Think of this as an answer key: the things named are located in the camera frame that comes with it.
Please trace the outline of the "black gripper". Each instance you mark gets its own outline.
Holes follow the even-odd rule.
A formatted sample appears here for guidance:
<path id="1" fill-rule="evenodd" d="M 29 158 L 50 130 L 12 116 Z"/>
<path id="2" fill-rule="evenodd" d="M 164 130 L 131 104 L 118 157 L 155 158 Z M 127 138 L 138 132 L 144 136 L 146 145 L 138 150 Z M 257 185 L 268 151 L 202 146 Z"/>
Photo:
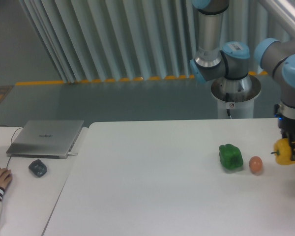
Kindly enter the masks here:
<path id="1" fill-rule="evenodd" d="M 288 139 L 292 148 L 292 161 L 295 161 L 295 119 L 281 115 L 278 118 L 278 127 L 281 129 L 282 139 Z"/>

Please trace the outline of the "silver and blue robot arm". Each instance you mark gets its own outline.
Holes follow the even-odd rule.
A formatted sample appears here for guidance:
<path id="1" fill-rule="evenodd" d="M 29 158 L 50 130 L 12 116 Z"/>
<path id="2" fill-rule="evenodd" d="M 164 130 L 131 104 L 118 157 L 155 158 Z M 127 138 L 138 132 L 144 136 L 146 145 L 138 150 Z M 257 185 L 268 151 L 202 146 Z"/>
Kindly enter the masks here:
<path id="1" fill-rule="evenodd" d="M 219 47 L 223 13 L 227 0 L 195 0 L 194 8 L 202 17 L 198 50 L 190 67 L 198 82 L 213 81 L 212 94 L 227 105 L 246 102 L 260 91 L 257 79 L 248 74 L 250 53 L 241 42 L 227 42 Z M 295 1 L 263 0 L 261 5 L 293 39 L 282 43 L 274 38 L 260 42 L 254 58 L 281 89 L 280 103 L 274 116 L 282 138 L 274 145 L 273 154 L 280 165 L 295 164 Z"/>

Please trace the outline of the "person's hand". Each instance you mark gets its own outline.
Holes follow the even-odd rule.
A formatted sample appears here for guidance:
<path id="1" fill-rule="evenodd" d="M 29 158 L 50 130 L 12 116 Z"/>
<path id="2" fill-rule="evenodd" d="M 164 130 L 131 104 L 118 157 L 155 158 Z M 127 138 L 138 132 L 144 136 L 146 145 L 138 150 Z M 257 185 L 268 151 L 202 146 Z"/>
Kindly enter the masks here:
<path id="1" fill-rule="evenodd" d="M 12 171 L 7 168 L 0 168 L 0 188 L 5 190 L 11 183 Z"/>

